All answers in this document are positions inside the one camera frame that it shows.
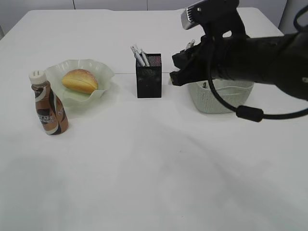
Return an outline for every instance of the plastic bottle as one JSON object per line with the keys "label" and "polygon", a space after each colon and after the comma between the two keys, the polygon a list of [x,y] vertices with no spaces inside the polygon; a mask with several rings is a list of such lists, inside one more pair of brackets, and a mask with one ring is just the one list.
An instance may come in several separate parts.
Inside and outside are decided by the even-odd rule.
{"label": "plastic bottle", "polygon": [[65,132],[68,120],[64,107],[53,93],[44,71],[33,71],[29,78],[35,93],[35,108],[46,133],[57,135]]}

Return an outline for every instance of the pen holder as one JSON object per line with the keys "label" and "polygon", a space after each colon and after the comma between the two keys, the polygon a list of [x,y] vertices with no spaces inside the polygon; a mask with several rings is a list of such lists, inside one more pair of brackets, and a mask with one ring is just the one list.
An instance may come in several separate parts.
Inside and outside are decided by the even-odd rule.
{"label": "pen holder", "polygon": [[150,66],[141,66],[136,61],[137,97],[162,97],[162,59],[161,54],[146,55]]}

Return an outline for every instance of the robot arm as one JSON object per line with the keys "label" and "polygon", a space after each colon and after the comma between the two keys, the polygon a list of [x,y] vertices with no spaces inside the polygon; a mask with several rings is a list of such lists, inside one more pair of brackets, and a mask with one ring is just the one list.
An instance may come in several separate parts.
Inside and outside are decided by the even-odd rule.
{"label": "robot arm", "polygon": [[[173,56],[180,71],[172,72],[170,76],[176,86],[208,80],[214,96],[224,106],[239,117],[259,122],[271,117],[264,115],[260,109],[245,106],[239,109],[223,102],[211,84],[212,76],[272,84],[290,96],[308,100],[308,28],[299,26],[298,33],[284,37],[249,38],[236,11],[238,4],[239,0],[205,0],[185,10],[182,14],[183,28],[201,25],[205,36],[197,46]],[[223,38],[228,31],[232,32],[232,36]],[[308,109],[276,119],[304,115],[308,115]]]}

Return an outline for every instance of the bun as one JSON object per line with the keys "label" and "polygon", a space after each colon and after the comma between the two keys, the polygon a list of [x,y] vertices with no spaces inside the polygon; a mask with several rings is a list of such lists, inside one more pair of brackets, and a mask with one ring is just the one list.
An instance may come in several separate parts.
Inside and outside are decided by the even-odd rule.
{"label": "bun", "polygon": [[90,71],[76,69],[68,72],[62,78],[62,84],[71,90],[92,94],[98,88],[96,78]]}

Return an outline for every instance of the white pen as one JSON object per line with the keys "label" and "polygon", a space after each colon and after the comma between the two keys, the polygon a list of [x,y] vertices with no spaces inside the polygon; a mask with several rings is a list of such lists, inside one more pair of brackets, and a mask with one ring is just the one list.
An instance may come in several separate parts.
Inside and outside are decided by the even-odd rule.
{"label": "white pen", "polygon": [[137,61],[139,62],[139,64],[141,66],[145,66],[145,63],[144,63],[143,59],[141,58],[140,54],[138,53],[137,49],[134,46],[131,46],[130,48],[133,51],[134,56],[137,59]]}
{"label": "white pen", "polygon": [[187,51],[188,49],[192,48],[194,46],[195,42],[196,42],[196,40],[194,40],[194,39],[191,42],[189,42],[187,44],[187,46],[186,46],[185,51]]}
{"label": "white pen", "polygon": [[192,42],[191,42],[190,48],[192,48],[194,46],[195,42],[196,42],[196,40],[193,39]]}
{"label": "white pen", "polygon": [[145,55],[143,49],[141,48],[140,50],[141,50],[141,55],[142,55],[142,57],[143,57],[143,60],[144,60],[144,62],[145,62],[145,66],[150,66],[149,60],[148,60],[148,58],[146,57],[146,55]]}

